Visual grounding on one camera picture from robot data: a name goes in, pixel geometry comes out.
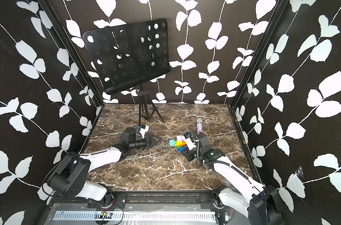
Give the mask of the cyan square lego brick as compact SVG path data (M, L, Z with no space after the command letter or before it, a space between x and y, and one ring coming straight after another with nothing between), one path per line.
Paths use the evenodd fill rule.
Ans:
M175 140L169 140L169 146L174 147L175 146Z

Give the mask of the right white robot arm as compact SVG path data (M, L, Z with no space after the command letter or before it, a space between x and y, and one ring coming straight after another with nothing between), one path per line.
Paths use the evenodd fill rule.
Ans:
M223 176L238 191L229 188L216 194L221 207L230 207L243 214L252 225L284 225L284 204L273 186L264 186L241 171L219 149L211 146L203 133L193 130L185 133L182 140L187 145L184 152L190 160L196 159L202 166L208 166Z

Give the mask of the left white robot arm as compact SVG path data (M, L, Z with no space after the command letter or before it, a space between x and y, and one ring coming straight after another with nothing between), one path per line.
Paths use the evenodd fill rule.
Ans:
M149 150L161 142L148 129L128 127L111 147L93 153L67 154L45 177L46 184L66 199L82 197L102 201L110 191L87 180L88 174L102 166L124 160L133 151Z

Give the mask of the purple glitter microphone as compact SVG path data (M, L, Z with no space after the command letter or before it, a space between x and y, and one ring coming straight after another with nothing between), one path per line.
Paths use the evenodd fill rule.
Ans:
M197 134L203 133L203 120L202 120L202 118L200 118L200 117L197 118L196 126L197 126Z

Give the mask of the black perforated music stand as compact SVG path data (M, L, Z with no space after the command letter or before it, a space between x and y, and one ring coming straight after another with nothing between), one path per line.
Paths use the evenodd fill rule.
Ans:
M166 19L91 30L82 38L108 95L138 86L139 119L159 113L148 110L152 100L142 85L171 71Z

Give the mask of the black front mounting rail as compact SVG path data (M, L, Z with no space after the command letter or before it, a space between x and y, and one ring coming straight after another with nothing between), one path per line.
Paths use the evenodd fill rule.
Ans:
M200 204L204 209L215 209L213 203L225 203L231 198L240 196L237 190L220 187L216 190L183 190L183 191L113 191L108 192L100 203L92 199L77 197L75 199L65 199L63 197L54 197L48 208L55 207L58 204L81 204L90 209L101 209L101 205L109 205L114 202L124 209L131 203L139 204Z

